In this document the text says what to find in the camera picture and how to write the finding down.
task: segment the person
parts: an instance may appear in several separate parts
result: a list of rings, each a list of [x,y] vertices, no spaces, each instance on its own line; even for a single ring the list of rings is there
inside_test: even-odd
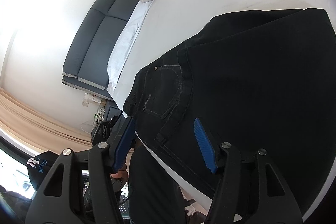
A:
[[[123,183],[129,182],[129,215],[131,224],[201,224],[206,216],[195,211],[184,198],[179,185],[152,157],[137,139],[129,163],[116,174]]]
[[[13,191],[7,191],[0,185],[0,193],[19,219],[25,222],[31,199]]]

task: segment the window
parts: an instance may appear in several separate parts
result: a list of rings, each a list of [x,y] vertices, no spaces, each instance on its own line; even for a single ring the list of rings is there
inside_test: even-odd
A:
[[[7,191],[19,193],[26,198],[33,198],[35,190],[29,181],[27,167],[1,149],[0,174],[0,185]]]

